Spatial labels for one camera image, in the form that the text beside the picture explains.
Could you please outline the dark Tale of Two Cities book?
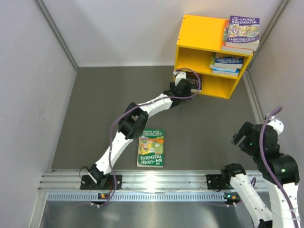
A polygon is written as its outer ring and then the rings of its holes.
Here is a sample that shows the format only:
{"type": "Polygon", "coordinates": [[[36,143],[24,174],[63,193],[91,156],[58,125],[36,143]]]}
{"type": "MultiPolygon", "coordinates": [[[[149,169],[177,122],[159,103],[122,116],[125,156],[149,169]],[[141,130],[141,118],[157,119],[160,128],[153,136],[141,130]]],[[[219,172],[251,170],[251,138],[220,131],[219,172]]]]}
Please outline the dark Tale of Two Cities book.
{"type": "Polygon", "coordinates": [[[202,74],[197,74],[197,76],[192,72],[186,72],[186,79],[191,83],[191,92],[202,92],[202,74]]]}

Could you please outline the blue 39-storey book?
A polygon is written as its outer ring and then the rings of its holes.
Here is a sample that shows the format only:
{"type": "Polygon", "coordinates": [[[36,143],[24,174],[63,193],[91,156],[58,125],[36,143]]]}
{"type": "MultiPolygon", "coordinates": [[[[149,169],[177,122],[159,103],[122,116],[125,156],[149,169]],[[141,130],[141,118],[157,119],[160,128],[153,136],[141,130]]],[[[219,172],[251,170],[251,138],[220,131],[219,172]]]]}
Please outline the blue 39-storey book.
{"type": "Polygon", "coordinates": [[[213,53],[209,67],[224,69],[241,69],[244,64],[243,56],[228,55],[223,53],[213,53]]]}

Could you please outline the blue 26-storey book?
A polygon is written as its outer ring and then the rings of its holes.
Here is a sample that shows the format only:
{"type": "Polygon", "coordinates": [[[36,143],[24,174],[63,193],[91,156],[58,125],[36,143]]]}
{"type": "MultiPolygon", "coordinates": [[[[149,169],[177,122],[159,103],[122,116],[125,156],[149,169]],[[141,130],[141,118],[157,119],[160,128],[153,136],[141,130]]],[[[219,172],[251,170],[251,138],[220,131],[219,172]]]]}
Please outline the blue 26-storey book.
{"type": "Polygon", "coordinates": [[[235,71],[231,71],[231,70],[221,70],[214,68],[212,69],[212,73],[216,75],[237,77],[239,75],[239,69],[236,69],[235,71]]]}

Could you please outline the orange 78-storey book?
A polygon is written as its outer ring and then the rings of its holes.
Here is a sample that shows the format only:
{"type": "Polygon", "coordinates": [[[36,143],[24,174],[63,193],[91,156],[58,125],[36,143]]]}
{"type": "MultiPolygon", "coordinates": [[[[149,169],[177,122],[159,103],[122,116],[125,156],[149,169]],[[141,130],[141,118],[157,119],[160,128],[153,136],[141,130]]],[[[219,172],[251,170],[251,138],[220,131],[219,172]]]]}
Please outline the orange 78-storey book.
{"type": "Polygon", "coordinates": [[[238,47],[231,47],[226,45],[227,41],[227,34],[228,34],[228,26],[229,26],[229,20],[225,20],[224,22],[224,28],[223,28],[223,41],[222,41],[222,46],[221,50],[226,51],[226,52],[232,52],[232,53],[237,53],[237,54],[245,54],[245,55],[251,55],[253,54],[253,50],[251,49],[245,49],[245,48],[238,48],[238,47]]]}

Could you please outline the dark green treehouse book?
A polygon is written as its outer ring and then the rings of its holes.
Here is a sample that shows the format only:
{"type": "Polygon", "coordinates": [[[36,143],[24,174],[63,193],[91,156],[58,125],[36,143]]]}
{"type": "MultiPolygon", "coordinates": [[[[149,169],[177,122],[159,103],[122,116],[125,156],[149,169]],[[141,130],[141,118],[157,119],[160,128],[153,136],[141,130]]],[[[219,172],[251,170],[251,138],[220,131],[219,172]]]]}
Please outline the dark green treehouse book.
{"type": "Polygon", "coordinates": [[[164,163],[164,130],[145,129],[139,137],[137,167],[162,168],[164,163]]]}

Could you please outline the purple 52-storey book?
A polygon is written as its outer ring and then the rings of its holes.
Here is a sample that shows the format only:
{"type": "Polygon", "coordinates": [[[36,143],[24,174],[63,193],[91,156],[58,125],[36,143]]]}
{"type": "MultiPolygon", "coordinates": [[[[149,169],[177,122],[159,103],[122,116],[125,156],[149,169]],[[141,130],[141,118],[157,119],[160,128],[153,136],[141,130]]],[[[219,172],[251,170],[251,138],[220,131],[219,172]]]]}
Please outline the purple 52-storey book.
{"type": "Polygon", "coordinates": [[[256,51],[260,42],[260,18],[230,16],[225,44],[256,51]]]}

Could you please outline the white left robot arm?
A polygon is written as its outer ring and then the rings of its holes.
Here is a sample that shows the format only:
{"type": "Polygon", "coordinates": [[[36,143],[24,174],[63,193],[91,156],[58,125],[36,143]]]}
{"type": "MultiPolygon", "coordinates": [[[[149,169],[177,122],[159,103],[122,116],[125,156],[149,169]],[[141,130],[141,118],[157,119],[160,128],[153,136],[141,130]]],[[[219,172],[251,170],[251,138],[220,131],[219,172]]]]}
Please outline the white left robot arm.
{"type": "Polygon", "coordinates": [[[173,72],[175,79],[169,90],[142,104],[130,103],[124,114],[110,128],[110,145],[104,155],[88,170],[91,183],[101,189],[106,186],[108,175],[125,148],[140,137],[150,117],[178,106],[183,100],[191,99],[191,83],[186,79],[186,68],[173,72]]]}

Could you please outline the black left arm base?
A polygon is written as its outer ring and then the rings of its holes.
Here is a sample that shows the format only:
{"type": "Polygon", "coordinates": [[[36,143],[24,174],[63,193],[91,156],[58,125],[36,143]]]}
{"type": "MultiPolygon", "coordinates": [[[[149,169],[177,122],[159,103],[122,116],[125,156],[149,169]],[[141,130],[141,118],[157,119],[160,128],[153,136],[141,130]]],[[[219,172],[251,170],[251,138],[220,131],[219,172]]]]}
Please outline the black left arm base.
{"type": "Polygon", "coordinates": [[[96,184],[89,175],[83,175],[80,185],[81,190],[113,190],[114,187],[113,175],[106,175],[99,184],[96,184]]]}

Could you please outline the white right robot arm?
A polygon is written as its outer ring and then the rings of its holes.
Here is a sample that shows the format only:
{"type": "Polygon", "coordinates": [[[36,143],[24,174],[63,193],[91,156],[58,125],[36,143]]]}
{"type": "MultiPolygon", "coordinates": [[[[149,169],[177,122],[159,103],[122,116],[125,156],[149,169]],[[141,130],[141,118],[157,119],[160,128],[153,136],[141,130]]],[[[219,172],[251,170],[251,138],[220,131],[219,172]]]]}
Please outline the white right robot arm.
{"type": "Polygon", "coordinates": [[[299,170],[295,159],[280,152],[278,136],[283,123],[274,116],[264,124],[246,122],[231,142],[251,156],[268,188],[271,207],[267,207],[240,164],[229,164],[221,170],[221,181],[233,188],[245,205],[256,228],[298,228],[297,203],[299,170]]]}

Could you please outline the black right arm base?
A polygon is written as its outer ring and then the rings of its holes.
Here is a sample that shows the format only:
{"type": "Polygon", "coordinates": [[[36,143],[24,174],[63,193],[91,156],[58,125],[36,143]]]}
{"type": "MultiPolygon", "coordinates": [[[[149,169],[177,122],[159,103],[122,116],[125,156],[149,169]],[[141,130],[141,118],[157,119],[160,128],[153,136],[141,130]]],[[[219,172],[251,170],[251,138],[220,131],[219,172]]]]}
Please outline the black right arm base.
{"type": "Polygon", "coordinates": [[[219,192],[221,190],[233,189],[220,174],[208,174],[206,175],[206,181],[208,190],[219,192]]]}

